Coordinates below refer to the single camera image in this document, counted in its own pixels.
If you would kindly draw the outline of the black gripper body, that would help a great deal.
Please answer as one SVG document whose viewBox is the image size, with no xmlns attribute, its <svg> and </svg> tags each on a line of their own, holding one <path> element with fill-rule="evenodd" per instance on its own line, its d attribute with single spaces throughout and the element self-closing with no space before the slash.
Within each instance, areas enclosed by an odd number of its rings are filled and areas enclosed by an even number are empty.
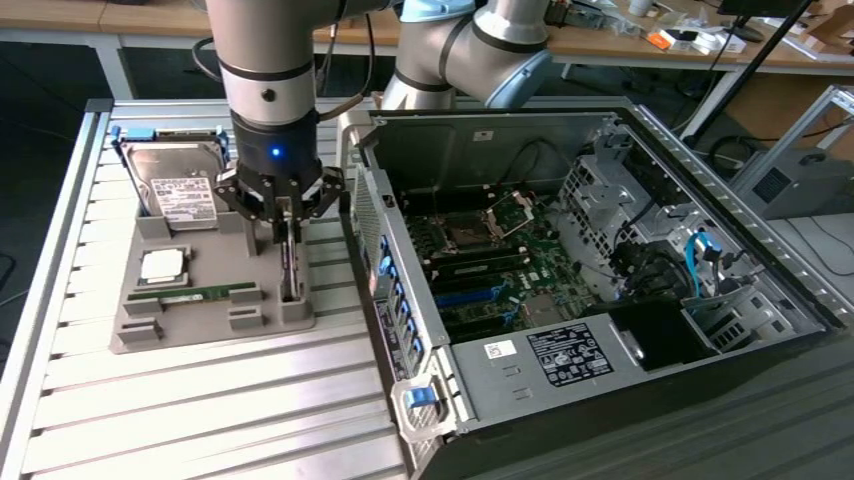
<svg viewBox="0 0 854 480">
<path fill-rule="evenodd" d="M 322 169 L 317 156 L 317 110 L 310 109 L 286 124 L 261 125 L 234 111 L 230 120 L 240 184 L 264 197 L 301 200 Z"/>
</svg>

